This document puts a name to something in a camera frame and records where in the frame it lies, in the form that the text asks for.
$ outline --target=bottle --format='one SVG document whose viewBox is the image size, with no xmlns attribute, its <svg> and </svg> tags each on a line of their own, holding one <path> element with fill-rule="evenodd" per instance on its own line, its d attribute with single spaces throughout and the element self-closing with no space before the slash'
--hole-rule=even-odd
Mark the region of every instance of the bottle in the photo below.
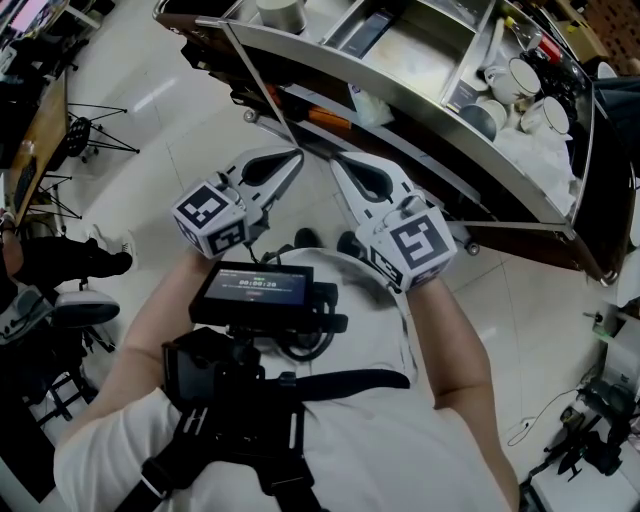
<svg viewBox="0 0 640 512">
<path fill-rule="evenodd" d="M 551 64 L 558 64 L 562 60 L 562 52 L 558 46 L 537 26 L 516 23 L 511 16 L 504 20 L 504 24 L 516 35 L 524 51 L 537 49 Z"/>
</svg>

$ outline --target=black strap buckle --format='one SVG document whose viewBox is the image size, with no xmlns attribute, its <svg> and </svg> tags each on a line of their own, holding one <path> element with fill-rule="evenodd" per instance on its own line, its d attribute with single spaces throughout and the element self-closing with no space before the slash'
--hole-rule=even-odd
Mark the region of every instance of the black strap buckle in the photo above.
<svg viewBox="0 0 640 512">
<path fill-rule="evenodd" d="M 171 479 L 155 459 L 144 461 L 142 465 L 142 481 L 159 500 L 168 498 L 174 489 Z"/>
<path fill-rule="evenodd" d="M 258 469 L 257 473 L 262 490 L 268 496 L 286 492 L 290 487 L 311 489 L 315 483 L 303 457 L 273 461 Z"/>
<path fill-rule="evenodd" d="M 185 412 L 180 419 L 178 432 L 182 435 L 198 437 L 208 413 L 208 407 L 194 407 L 188 414 Z"/>
</svg>

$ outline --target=wooden table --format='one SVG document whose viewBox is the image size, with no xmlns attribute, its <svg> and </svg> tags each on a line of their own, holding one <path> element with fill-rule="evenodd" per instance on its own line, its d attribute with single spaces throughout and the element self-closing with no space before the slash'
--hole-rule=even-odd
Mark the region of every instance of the wooden table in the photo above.
<svg viewBox="0 0 640 512">
<path fill-rule="evenodd" d="M 29 125 L 27 133 L 25 133 L 18 153 L 8 171 L 8 206 L 16 216 L 16 226 L 19 226 L 24 220 L 31 200 L 46 173 L 47 165 L 68 131 L 67 81 L 65 73 L 62 73 L 60 78 L 52 82 L 47 88 L 40 103 L 40 108 L 38 108 L 33 121 L 31 121 L 31 125 Z M 25 147 L 30 144 L 33 144 L 33 154 Z M 13 198 L 18 180 L 22 170 L 29 163 L 32 156 L 36 157 L 36 174 L 27 189 L 20 209 L 16 210 Z"/>
</svg>

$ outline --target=cup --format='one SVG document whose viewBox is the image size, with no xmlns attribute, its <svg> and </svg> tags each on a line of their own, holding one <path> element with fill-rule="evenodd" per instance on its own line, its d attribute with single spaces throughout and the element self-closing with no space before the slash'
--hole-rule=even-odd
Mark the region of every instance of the cup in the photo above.
<svg viewBox="0 0 640 512">
<path fill-rule="evenodd" d="M 479 100 L 476 103 L 481 109 L 489 113 L 496 123 L 496 130 L 500 131 L 507 122 L 507 111 L 499 101 L 496 100 Z"/>
<path fill-rule="evenodd" d="M 494 97 L 504 105 L 535 96 L 540 91 L 540 79 L 522 59 L 511 59 L 508 66 L 490 66 L 484 72 Z"/>
<path fill-rule="evenodd" d="M 489 140 L 495 140 L 507 122 L 507 111 L 496 100 L 466 105 L 460 109 L 459 115 Z"/>
<path fill-rule="evenodd" d="M 569 131 L 567 113 L 560 102 L 551 96 L 534 103 L 520 120 L 522 131 L 528 134 L 534 134 L 543 126 L 559 135 L 566 135 Z"/>
<path fill-rule="evenodd" d="M 257 0 L 256 5 L 266 27 L 299 34 L 307 26 L 303 0 Z"/>
</svg>

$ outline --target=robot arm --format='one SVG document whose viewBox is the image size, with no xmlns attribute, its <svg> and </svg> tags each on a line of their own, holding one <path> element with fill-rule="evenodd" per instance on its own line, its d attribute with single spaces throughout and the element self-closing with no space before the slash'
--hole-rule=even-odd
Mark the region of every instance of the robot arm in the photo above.
<svg viewBox="0 0 640 512">
<path fill-rule="evenodd" d="M 304 164 L 302 150 L 261 148 L 242 153 L 223 172 L 194 184 L 173 206 L 182 234 L 207 258 L 251 245 L 269 229 L 268 209 Z"/>
<path fill-rule="evenodd" d="M 268 209 L 304 164 L 302 150 L 261 148 L 196 183 L 173 207 L 183 235 L 207 258 L 269 229 Z M 367 153 L 340 153 L 331 169 L 358 224 L 371 265 L 396 291 L 435 277 L 456 254 L 442 213 L 429 207 L 399 165 Z"/>
<path fill-rule="evenodd" d="M 447 267 L 457 249 L 444 217 L 398 164 L 340 153 L 331 170 L 360 225 L 356 239 L 365 257 L 396 291 L 424 284 Z"/>
</svg>

